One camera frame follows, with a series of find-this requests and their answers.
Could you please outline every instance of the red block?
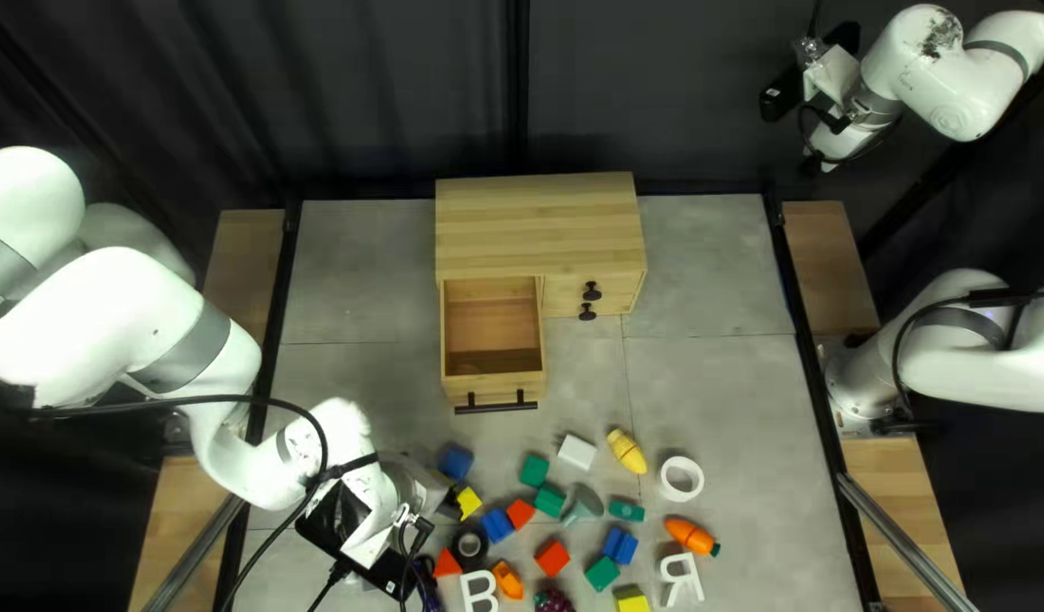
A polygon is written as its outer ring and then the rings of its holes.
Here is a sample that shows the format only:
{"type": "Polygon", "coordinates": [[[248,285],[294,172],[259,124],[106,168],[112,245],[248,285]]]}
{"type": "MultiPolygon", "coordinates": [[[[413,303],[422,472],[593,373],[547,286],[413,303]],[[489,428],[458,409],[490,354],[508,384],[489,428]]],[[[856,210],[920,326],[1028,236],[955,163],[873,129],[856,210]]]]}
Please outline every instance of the red block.
{"type": "Polygon", "coordinates": [[[512,503],[509,508],[506,509],[506,516],[511,517],[511,522],[515,524],[515,532],[522,528],[522,525],[532,518],[533,513],[537,509],[525,503],[522,500],[517,500],[512,503]]]}
{"type": "Polygon", "coordinates": [[[434,564],[434,572],[431,576],[443,578],[453,574],[460,574],[460,564],[450,555],[450,549],[445,548],[440,552],[440,561],[434,564]]]}
{"type": "Polygon", "coordinates": [[[548,578],[555,578],[560,573],[560,570],[564,566],[567,566],[570,556],[568,555],[568,549],[563,547],[560,540],[552,540],[552,543],[539,551],[532,560],[537,562],[537,565],[541,565],[541,568],[545,574],[548,574],[548,578]]]}

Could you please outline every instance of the white tape roll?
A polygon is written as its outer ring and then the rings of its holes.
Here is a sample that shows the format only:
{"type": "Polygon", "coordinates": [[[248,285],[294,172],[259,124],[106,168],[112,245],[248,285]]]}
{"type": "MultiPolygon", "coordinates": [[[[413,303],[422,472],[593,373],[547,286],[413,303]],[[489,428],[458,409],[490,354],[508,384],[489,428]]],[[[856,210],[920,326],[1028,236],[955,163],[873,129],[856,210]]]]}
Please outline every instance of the white tape roll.
{"type": "Polygon", "coordinates": [[[704,469],[688,457],[669,457],[661,466],[661,494],[664,495],[666,500],[674,502],[690,500],[704,490],[704,469]],[[687,488],[682,485],[683,479],[678,477],[677,474],[674,474],[678,480],[677,485],[668,479],[670,470],[682,471],[687,475],[688,482],[684,482],[684,485],[687,485],[687,488]]]}

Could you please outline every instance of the orange toy carrot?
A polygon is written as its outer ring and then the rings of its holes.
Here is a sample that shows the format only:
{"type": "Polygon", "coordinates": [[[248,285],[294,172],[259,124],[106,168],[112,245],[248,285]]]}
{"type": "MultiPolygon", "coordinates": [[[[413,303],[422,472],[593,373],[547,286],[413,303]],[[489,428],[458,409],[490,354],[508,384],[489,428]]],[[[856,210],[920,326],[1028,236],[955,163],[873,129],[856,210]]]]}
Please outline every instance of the orange toy carrot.
{"type": "Polygon", "coordinates": [[[680,518],[667,518],[665,520],[665,531],[673,539],[680,542],[685,548],[696,555],[710,555],[717,557],[721,544],[714,541],[714,536],[708,534],[703,527],[698,527],[680,518]]]}

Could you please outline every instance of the drawer handle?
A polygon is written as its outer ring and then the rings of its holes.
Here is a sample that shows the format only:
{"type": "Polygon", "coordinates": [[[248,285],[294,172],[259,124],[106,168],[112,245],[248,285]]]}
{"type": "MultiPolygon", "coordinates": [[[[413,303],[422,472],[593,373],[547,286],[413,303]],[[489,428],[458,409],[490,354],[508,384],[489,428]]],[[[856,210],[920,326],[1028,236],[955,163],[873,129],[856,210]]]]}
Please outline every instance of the drawer handle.
{"type": "Polygon", "coordinates": [[[593,306],[593,304],[583,302],[583,312],[578,313],[578,317],[584,322],[592,322],[596,319],[596,313],[593,310],[590,310],[590,306],[593,306]]]}
{"type": "Polygon", "coordinates": [[[519,389],[517,392],[517,402],[514,404],[477,404],[476,394],[469,392],[469,405],[454,406],[454,415],[475,415],[483,413],[504,413],[508,410],[536,410],[537,402],[525,401],[525,390],[519,389]]]}
{"type": "Polygon", "coordinates": [[[601,299],[601,292],[595,288],[596,281],[589,281],[586,283],[586,286],[589,287],[583,292],[583,299],[586,302],[596,302],[598,299],[601,299]]]}

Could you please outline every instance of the wooden drawer cabinet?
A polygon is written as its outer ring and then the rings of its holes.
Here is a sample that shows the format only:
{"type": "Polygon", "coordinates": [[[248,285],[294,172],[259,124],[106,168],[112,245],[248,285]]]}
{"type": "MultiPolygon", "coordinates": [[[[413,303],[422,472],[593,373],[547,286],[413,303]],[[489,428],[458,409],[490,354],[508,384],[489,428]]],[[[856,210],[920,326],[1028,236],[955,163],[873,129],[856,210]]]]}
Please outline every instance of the wooden drawer cabinet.
{"type": "Polygon", "coordinates": [[[542,316],[578,316],[584,303],[596,315],[628,313],[646,272],[630,172],[437,181],[447,396],[477,406],[516,402],[519,392],[540,400],[542,316]]]}
{"type": "Polygon", "coordinates": [[[632,311],[643,272],[610,272],[606,275],[547,275],[544,277],[545,316],[577,316],[583,303],[600,314],[623,314],[632,311]],[[600,298],[594,299],[590,291],[600,298]]]}

